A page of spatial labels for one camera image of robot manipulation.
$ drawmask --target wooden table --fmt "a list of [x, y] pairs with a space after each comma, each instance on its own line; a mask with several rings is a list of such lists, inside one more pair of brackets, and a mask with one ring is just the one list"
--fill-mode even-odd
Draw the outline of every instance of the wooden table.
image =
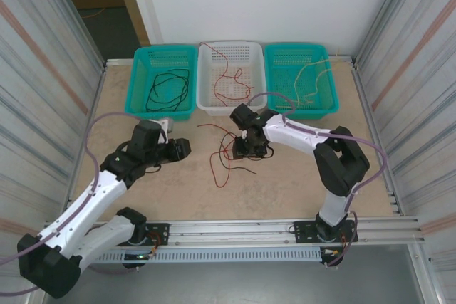
[[[123, 111], [131, 66], [110, 66], [103, 85], [96, 116]], [[324, 119], [307, 122], [315, 127], [334, 129], [346, 126], [353, 135], [370, 139], [366, 120], [346, 62], [333, 64], [333, 74], [340, 110]], [[137, 121], [128, 117], [101, 120], [90, 136], [89, 147], [102, 162], [121, 142], [130, 139]], [[176, 122], [170, 137], [190, 140], [192, 153], [178, 163], [163, 165], [157, 174], [146, 174], [102, 215], [109, 220], [117, 210], [129, 206], [149, 220], [215, 220], [215, 219], [291, 219], [313, 218], [323, 204], [324, 189], [315, 160], [283, 145], [272, 145], [275, 155], [260, 162], [236, 161], [235, 166], [248, 167], [257, 175], [233, 170], [227, 185], [219, 189], [209, 168], [209, 156], [219, 149], [223, 131], [215, 127], [197, 127], [214, 123], [239, 134], [228, 117], [210, 117], [196, 110], [187, 122]], [[362, 146], [371, 168], [378, 170], [375, 152]], [[227, 171], [217, 156], [213, 159], [219, 183]], [[93, 178], [93, 165], [84, 157], [75, 195], [79, 195]], [[366, 186], [353, 202], [359, 216], [391, 216], [390, 202], [381, 178]]]

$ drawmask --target gray floor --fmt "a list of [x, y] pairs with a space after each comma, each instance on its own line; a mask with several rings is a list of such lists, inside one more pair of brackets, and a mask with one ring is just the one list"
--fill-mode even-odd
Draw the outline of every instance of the gray floor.
[[[101, 9], [79, 10], [79, 14], [90, 16]], [[125, 7], [105, 9], [97, 16], [83, 19], [95, 44], [104, 59], [133, 58], [140, 47], [135, 29]]]
[[406, 246], [362, 246], [338, 270], [292, 262], [155, 264], [124, 276], [87, 270], [48, 304], [422, 303], [411, 267]]

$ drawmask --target plastic basket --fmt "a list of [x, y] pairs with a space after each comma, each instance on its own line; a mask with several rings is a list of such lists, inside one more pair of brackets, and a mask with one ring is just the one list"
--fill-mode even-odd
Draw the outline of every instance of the plastic basket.
[[[234, 77], [239, 69], [242, 74], [237, 78], [240, 83], [253, 87], [249, 98], [266, 91], [263, 50], [255, 42], [212, 42], [213, 49], [223, 53], [228, 59], [226, 76]], [[209, 115], [229, 115], [241, 103], [246, 103], [247, 87], [238, 84], [233, 78], [222, 78], [214, 85], [227, 67], [227, 60], [220, 53], [202, 44], [198, 53], [197, 106]], [[257, 111], [267, 104], [266, 96], [258, 97], [250, 105]]]
[[[337, 112], [339, 103], [336, 84], [324, 46], [304, 43], [271, 44], [264, 49], [264, 57], [268, 91], [281, 93], [296, 105], [296, 111], [289, 116], [290, 119], [319, 120], [329, 113]], [[295, 90], [294, 83], [305, 65], [308, 66], [299, 76]], [[284, 99], [271, 95], [268, 97], [268, 106], [280, 113], [290, 110], [290, 105]]]
[[195, 110], [196, 74], [197, 49], [194, 46], [137, 49], [125, 111], [144, 119], [188, 120]]

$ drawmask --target teal basket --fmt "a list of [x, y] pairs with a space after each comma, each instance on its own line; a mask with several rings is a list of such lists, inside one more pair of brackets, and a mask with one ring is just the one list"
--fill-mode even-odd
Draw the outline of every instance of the teal basket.
[[196, 75], [194, 46], [137, 49], [125, 111], [143, 119], [188, 120], [196, 106]]
[[[296, 111], [288, 116], [290, 119], [320, 120], [329, 113], [337, 112], [336, 84], [324, 46], [271, 44], [264, 49], [264, 59], [267, 90], [285, 95], [296, 105]], [[302, 70], [295, 90], [294, 83], [305, 65], [309, 66]], [[280, 113], [290, 110], [284, 99], [273, 95], [268, 97], [268, 107]]]

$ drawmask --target white basket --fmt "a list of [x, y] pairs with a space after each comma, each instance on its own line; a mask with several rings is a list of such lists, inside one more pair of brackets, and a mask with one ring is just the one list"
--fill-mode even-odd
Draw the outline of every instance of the white basket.
[[[237, 79], [240, 83], [253, 87], [249, 98], [258, 93], [266, 92], [266, 76], [264, 73], [263, 49], [255, 42], [212, 42], [208, 43], [215, 50], [223, 53], [228, 58], [228, 71], [226, 76], [234, 76], [238, 69], [242, 75]], [[230, 115], [243, 100], [228, 100], [218, 95], [227, 104], [217, 99], [214, 94], [214, 84], [227, 67], [227, 60], [213, 51], [209, 46], [202, 44], [198, 53], [197, 73], [197, 106], [209, 115]], [[216, 92], [228, 98], [239, 99], [246, 96], [247, 88], [239, 85], [232, 78], [222, 78]], [[267, 96], [260, 96], [253, 100], [249, 106], [254, 112], [265, 107]]]

